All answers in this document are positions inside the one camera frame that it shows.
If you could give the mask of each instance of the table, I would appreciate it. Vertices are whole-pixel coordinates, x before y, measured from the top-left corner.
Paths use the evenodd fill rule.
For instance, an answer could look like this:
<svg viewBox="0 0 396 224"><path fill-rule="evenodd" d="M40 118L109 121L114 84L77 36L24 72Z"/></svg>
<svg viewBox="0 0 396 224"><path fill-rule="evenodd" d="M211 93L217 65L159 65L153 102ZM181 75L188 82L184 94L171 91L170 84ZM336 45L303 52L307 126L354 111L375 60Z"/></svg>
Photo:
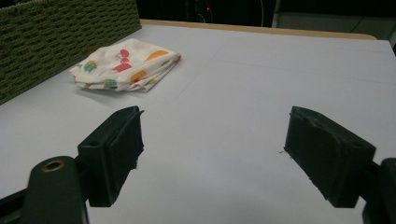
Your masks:
<svg viewBox="0 0 396 224"><path fill-rule="evenodd" d="M150 22L126 38L177 50L182 61L149 92L82 90L64 71L0 106L0 197L25 188L39 162L77 156L114 111L139 105L138 169L111 208L88 209L91 223L361 223L363 200L332 208L280 152L298 105L375 145L376 162L395 156L388 42Z"/></svg>

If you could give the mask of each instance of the patterned cloth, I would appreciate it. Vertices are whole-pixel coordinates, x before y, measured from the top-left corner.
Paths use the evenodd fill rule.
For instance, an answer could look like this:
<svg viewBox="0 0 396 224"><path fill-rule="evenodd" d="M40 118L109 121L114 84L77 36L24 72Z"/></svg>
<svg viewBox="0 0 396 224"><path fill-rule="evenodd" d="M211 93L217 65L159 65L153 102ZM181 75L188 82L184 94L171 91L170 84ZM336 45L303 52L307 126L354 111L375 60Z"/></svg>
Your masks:
<svg viewBox="0 0 396 224"><path fill-rule="evenodd" d="M136 39L99 48L70 69L78 86L148 91L180 61L180 54Z"/></svg>

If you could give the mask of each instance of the black screw hole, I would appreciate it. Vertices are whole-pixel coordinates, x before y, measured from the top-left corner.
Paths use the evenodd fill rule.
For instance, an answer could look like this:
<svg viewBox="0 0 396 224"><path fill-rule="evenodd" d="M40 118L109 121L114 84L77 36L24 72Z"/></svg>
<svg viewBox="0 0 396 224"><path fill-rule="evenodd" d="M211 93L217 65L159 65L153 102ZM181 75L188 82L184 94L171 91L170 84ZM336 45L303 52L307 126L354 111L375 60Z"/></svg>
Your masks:
<svg viewBox="0 0 396 224"><path fill-rule="evenodd" d="M44 172L54 172L54 171L61 169L62 167L64 167L63 161L50 161L49 163L44 165L42 170Z"/></svg>
<svg viewBox="0 0 396 224"><path fill-rule="evenodd" d="M93 142L90 142L90 146L91 147L97 147L97 146L99 146L99 142L98 141L93 141Z"/></svg>

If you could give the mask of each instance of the green wicker wall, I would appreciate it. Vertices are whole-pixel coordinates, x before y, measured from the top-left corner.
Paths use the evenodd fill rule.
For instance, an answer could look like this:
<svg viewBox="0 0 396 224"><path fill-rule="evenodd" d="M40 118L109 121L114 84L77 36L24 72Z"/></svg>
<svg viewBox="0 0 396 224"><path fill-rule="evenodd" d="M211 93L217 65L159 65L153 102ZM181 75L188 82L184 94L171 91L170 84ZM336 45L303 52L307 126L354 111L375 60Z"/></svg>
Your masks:
<svg viewBox="0 0 396 224"><path fill-rule="evenodd" d="M134 0L14 2L0 8L0 105L141 28Z"/></svg>

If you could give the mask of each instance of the wooden table edge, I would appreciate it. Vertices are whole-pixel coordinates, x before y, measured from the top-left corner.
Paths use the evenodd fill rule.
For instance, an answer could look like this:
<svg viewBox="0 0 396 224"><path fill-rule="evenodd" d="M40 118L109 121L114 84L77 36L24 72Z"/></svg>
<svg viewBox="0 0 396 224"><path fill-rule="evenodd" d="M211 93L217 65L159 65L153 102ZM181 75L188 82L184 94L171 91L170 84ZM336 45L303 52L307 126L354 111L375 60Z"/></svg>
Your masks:
<svg viewBox="0 0 396 224"><path fill-rule="evenodd" d="M143 25L150 24L150 25L178 26L178 27L190 27L190 28L201 28L201 29L212 29L212 30L241 31L241 32L261 33L261 34L269 34L269 35L301 35L301 36L376 40L374 36L364 35L364 34L291 30L291 29L281 29L281 28L240 26L240 25L227 25L227 24L215 24L215 23L198 23L198 22L187 22L187 21L155 21L155 20L142 19L140 20L140 22Z"/></svg>

